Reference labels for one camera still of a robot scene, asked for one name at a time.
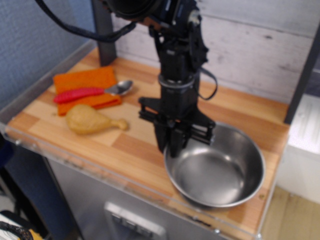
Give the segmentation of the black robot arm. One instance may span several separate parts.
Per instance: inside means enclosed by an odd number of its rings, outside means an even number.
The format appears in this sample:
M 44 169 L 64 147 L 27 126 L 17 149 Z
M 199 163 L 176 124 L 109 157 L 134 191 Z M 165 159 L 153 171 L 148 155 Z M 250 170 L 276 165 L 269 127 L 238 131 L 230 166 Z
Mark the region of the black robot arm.
M 215 122 L 198 109 L 207 62 L 202 17 L 194 0 L 105 0 L 117 17 L 147 26 L 160 62 L 160 98 L 141 97 L 139 116 L 152 122 L 158 148 L 177 157 L 189 139 L 213 142 Z

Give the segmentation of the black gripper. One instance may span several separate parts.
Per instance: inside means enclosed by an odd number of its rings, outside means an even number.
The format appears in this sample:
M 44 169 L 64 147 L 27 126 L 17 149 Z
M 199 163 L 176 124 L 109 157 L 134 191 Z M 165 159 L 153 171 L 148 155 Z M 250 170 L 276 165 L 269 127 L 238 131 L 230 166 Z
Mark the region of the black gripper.
M 141 97 L 139 117 L 153 123 L 158 149 L 177 157 L 190 138 L 211 145 L 216 123 L 198 109 L 200 81 L 160 80 L 160 98 Z

